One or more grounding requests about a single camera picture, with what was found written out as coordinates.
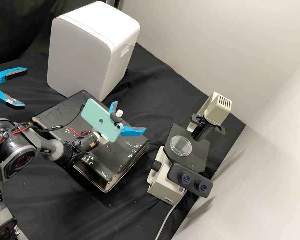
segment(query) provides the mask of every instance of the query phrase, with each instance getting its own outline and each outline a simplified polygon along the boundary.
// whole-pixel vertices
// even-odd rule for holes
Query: red wire
[[[15,135],[17,133],[23,132],[24,130],[27,130],[28,128],[29,127],[25,127],[25,128],[19,129],[19,130],[15,130],[15,131],[12,132],[12,134]]]
[[[17,133],[23,132],[23,131],[27,130],[28,128],[29,128],[29,127],[25,127],[25,128],[19,129],[19,130],[15,130],[15,131],[12,132],[12,134],[15,135],[15,134],[17,134]],[[77,133],[77,132],[76,132],[74,129],[72,129],[71,127],[66,126],[66,128],[68,128],[69,130],[71,130],[71,131],[72,131],[75,135],[77,135],[78,137],[84,137],[83,135]]]
[[[70,129],[71,132],[73,132],[75,135],[77,135],[78,137],[84,137],[83,135],[77,133],[74,129],[72,129],[71,127],[66,126],[66,128]]]

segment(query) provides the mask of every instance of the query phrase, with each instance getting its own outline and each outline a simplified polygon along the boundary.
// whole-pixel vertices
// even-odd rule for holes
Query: inverted microscope
[[[231,111],[231,100],[213,92],[197,113],[190,116],[187,129],[173,124],[164,146],[159,148],[147,182],[148,193],[174,206],[185,190],[208,197],[213,183],[200,175],[206,168],[211,131],[226,134],[221,125]]]

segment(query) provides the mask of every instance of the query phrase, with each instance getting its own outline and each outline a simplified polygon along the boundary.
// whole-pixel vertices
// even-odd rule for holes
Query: label
[[[42,153],[51,153],[50,149],[41,148],[40,152]]]
[[[164,200],[165,200],[167,203],[174,203],[174,201],[171,201],[171,200],[168,199],[168,198],[164,198]]]

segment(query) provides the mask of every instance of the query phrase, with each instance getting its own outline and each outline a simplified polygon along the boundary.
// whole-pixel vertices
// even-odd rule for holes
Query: white knob
[[[123,111],[121,109],[119,109],[117,112],[116,112],[116,116],[117,117],[121,117],[123,114]]]

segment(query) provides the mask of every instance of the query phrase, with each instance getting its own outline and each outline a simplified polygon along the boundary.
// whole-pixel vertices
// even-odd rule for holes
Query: black tray
[[[106,110],[109,109],[87,91],[82,90],[33,117],[31,123],[42,128],[47,128],[55,125],[66,125],[71,121],[68,126],[77,132],[80,133],[83,130],[90,131],[92,126],[78,114],[81,105],[85,104],[89,98],[94,99]],[[130,126],[124,120],[122,123],[123,125]],[[44,137],[63,139],[64,141],[76,138],[67,129],[49,132]],[[108,192],[142,156],[147,150],[148,144],[149,140],[143,135],[137,137],[123,137],[120,135],[114,143],[99,144],[89,155],[84,156],[81,161],[77,162],[74,168],[101,191]]]

